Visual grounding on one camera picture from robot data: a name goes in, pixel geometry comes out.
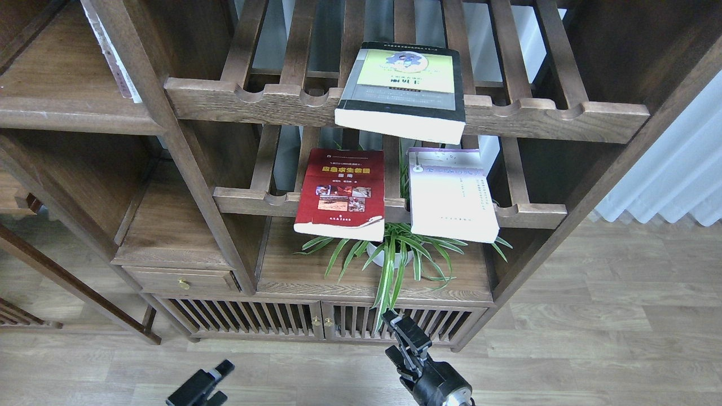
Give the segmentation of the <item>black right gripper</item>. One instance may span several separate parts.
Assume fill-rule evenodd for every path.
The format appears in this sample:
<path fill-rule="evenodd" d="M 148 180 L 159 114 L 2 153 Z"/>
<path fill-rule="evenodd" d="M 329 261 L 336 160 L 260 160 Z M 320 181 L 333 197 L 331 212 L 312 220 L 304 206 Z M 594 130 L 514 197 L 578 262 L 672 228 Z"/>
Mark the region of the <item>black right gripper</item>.
<path fill-rule="evenodd" d="M 428 355 L 431 339 L 412 318 L 386 310 L 382 320 L 398 341 L 386 349 L 386 355 L 417 404 L 474 405 L 472 386 L 449 363 Z"/>

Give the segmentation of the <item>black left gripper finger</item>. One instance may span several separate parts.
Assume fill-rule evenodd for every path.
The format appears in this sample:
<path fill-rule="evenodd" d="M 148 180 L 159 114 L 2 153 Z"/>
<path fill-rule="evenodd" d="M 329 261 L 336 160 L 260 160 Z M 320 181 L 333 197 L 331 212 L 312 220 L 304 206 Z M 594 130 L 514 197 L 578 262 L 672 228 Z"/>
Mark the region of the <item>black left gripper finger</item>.
<path fill-rule="evenodd" d="M 213 396 L 210 393 L 226 376 L 235 369 L 229 360 L 224 360 L 209 372 L 197 370 L 191 378 L 166 399 L 167 405 L 222 405 L 228 399 L 222 391 Z"/>

